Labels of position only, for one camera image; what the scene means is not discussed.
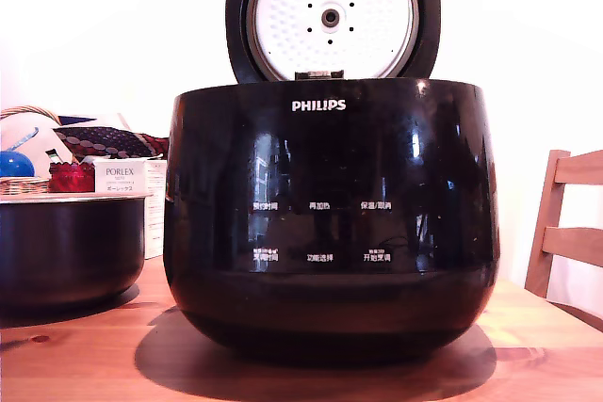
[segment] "wicker basket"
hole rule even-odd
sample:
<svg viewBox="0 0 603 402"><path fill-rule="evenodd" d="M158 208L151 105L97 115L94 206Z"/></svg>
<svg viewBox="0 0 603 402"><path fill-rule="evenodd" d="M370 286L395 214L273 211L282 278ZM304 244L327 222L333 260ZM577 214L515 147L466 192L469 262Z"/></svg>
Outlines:
<svg viewBox="0 0 603 402"><path fill-rule="evenodd" d="M49 179L0 178L0 196L47 193Z"/></svg>
<svg viewBox="0 0 603 402"><path fill-rule="evenodd" d="M0 120L20 113L37 113L55 121L59 126L60 118L45 108L34 105L21 105L0 112ZM0 196L48 193L49 179L43 178L0 178Z"/></svg>

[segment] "button label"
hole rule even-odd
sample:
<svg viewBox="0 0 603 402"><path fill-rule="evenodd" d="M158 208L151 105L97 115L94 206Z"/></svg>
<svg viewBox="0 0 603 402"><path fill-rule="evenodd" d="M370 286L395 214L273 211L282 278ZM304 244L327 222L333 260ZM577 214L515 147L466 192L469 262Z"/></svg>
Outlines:
<svg viewBox="0 0 603 402"><path fill-rule="evenodd" d="M310 210L311 211L329 211L329 210L331 210L331 205L328 202L311 202Z"/></svg>
<svg viewBox="0 0 603 402"><path fill-rule="evenodd" d="M308 263L331 263L332 254L308 254Z"/></svg>
<svg viewBox="0 0 603 402"><path fill-rule="evenodd" d="M253 249L253 260L257 262L274 262L279 260L278 249Z"/></svg>
<svg viewBox="0 0 603 402"><path fill-rule="evenodd" d="M362 201L360 208L363 211L391 211L392 203L388 201Z"/></svg>
<svg viewBox="0 0 603 402"><path fill-rule="evenodd" d="M254 211L278 211L279 203L278 202L254 202L253 210Z"/></svg>
<svg viewBox="0 0 603 402"><path fill-rule="evenodd" d="M385 253L384 249L370 249L365 254L365 263L391 263L392 255Z"/></svg>

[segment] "white wall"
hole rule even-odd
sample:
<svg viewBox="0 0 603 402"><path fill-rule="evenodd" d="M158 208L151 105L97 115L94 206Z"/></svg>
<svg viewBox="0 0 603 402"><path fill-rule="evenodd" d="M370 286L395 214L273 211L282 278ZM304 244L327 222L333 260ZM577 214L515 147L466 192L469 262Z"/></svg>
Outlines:
<svg viewBox="0 0 603 402"><path fill-rule="evenodd" d="M224 0L0 0L2 106L121 112L168 133L182 91L234 83ZM523 284L549 149L603 149L600 0L443 0L434 78L481 85L497 160L501 276ZM603 226L600 191L573 190L563 224ZM603 313L601 272L556 262L550 296Z"/></svg>

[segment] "glossy black surface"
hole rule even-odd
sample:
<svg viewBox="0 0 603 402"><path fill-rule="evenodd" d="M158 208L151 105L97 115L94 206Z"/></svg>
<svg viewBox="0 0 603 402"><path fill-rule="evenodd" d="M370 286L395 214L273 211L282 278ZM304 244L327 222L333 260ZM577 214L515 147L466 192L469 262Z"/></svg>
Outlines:
<svg viewBox="0 0 603 402"><path fill-rule="evenodd" d="M267 80L257 66L247 39L250 0L226 0L226 40L233 72L240 83ZM441 0L418 0L419 30L416 45L399 77L429 77L440 45Z"/></svg>
<svg viewBox="0 0 603 402"><path fill-rule="evenodd" d="M308 100L316 110L293 111ZM400 78L193 91L171 126L168 282L195 326L255 355L420 355L466 331L490 297L495 192L479 88Z"/></svg>
<svg viewBox="0 0 603 402"><path fill-rule="evenodd" d="M144 264L144 199L0 204L0 310L65 311L118 295Z"/></svg>

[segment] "white box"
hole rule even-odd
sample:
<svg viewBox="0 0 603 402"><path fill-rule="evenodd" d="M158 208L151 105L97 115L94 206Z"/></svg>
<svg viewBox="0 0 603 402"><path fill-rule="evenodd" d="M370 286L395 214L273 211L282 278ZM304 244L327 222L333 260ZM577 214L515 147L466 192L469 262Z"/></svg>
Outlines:
<svg viewBox="0 0 603 402"><path fill-rule="evenodd" d="M144 257L163 254L166 199L165 160L95 159L95 190L101 193L149 193L144 202Z"/></svg>

